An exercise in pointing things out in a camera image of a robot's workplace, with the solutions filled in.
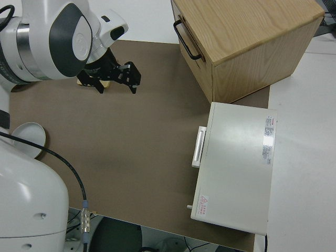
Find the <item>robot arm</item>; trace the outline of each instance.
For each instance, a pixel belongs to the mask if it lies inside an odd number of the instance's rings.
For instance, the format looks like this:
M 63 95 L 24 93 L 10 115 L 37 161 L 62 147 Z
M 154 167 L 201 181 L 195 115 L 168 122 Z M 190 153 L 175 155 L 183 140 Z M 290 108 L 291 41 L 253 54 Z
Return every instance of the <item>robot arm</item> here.
M 135 93 L 141 75 L 131 62 L 120 66 L 109 47 L 127 30 L 111 9 L 93 13 L 87 0 L 22 1 L 23 16 L 0 33 L 0 69 L 8 81 L 26 84 L 78 76 L 84 86 L 114 80 Z
M 115 80 L 135 93 L 140 73 L 131 62 L 120 66 L 109 49 L 128 30 L 119 15 L 108 8 L 93 13 L 88 0 L 22 0 L 22 5 L 22 17 L 12 17 L 13 6 L 0 9 L 10 9 L 0 19 L 0 132 L 8 133 L 14 85 L 78 76 L 100 92 L 100 80 Z M 62 179 L 2 138 L 0 160 L 5 227 L 0 250 L 63 251 L 68 194 Z

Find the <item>drawer handle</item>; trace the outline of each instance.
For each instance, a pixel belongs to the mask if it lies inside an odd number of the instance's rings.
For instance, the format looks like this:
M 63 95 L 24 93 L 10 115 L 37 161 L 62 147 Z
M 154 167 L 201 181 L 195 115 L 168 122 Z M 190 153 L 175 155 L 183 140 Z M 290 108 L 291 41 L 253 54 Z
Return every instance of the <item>drawer handle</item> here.
M 193 60 L 201 59 L 201 57 L 202 57 L 201 54 L 193 55 L 193 54 L 191 53 L 189 47 L 187 46 L 187 44 L 186 44 L 185 41 L 183 40 L 183 38 L 182 38 L 180 32 L 177 30 L 176 27 L 177 27 L 179 24 L 181 24 L 181 23 L 182 23 L 182 21 L 181 21 L 180 19 L 177 20 L 177 21 L 175 21 L 175 23 L 174 23 L 174 30 L 175 30 L 177 36 L 179 37 L 179 39 L 180 39 L 182 45 L 184 46 L 185 50 L 187 51 L 187 53 L 188 53 L 188 55 L 189 55 L 189 57 L 190 57 L 191 59 L 193 59 Z

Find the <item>brown work surface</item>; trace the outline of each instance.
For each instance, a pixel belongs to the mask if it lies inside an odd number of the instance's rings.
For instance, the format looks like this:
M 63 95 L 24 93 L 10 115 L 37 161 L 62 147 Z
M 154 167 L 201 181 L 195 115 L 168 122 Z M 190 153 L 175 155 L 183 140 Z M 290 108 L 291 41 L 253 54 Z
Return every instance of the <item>brown work surface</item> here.
M 113 83 L 104 94 L 76 79 L 44 81 L 12 93 L 12 130 L 38 122 L 47 146 L 78 171 L 90 209 L 101 215 L 212 243 L 252 251 L 254 235 L 190 218 L 198 170 L 191 167 L 199 125 L 210 104 L 179 45 L 118 41 L 120 63 L 142 74 L 137 94 Z M 237 101 L 266 107 L 268 89 Z M 65 181 L 70 206 L 81 208 L 78 183 L 67 167 L 42 154 Z

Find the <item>wooden drawer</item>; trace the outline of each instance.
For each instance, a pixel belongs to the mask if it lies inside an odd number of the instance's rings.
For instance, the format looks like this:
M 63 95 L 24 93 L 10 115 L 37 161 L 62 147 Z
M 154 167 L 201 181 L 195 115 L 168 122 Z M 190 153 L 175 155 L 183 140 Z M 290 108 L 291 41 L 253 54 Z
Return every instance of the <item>wooden drawer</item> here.
M 199 60 L 194 60 L 190 57 L 185 46 L 180 40 L 180 49 L 183 57 L 185 58 L 188 66 L 190 67 L 193 75 L 195 76 L 199 86 L 203 90 L 208 101 L 212 101 L 212 64 L 210 59 L 202 53 L 202 50 L 198 46 L 197 42 L 192 35 L 191 30 L 188 28 L 187 20 L 183 17 L 178 7 L 172 2 L 173 13 L 175 21 L 181 20 L 181 24 L 176 26 L 176 29 L 180 33 L 182 39 L 185 41 L 186 46 L 190 50 L 190 53 L 194 56 L 200 55 Z
M 224 103 L 290 76 L 324 15 L 314 0 L 172 0 L 172 7 L 182 55 L 209 102 Z

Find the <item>white bowl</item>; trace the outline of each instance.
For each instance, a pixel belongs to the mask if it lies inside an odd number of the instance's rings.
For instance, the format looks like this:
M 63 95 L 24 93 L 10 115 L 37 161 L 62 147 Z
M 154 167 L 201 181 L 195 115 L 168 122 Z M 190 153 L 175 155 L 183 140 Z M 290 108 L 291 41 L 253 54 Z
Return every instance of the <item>white bowl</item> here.
M 36 122 L 27 122 L 20 125 L 13 131 L 12 135 L 42 146 L 46 144 L 46 132 Z M 41 149 L 17 141 L 13 141 L 13 146 L 33 159 L 42 152 Z

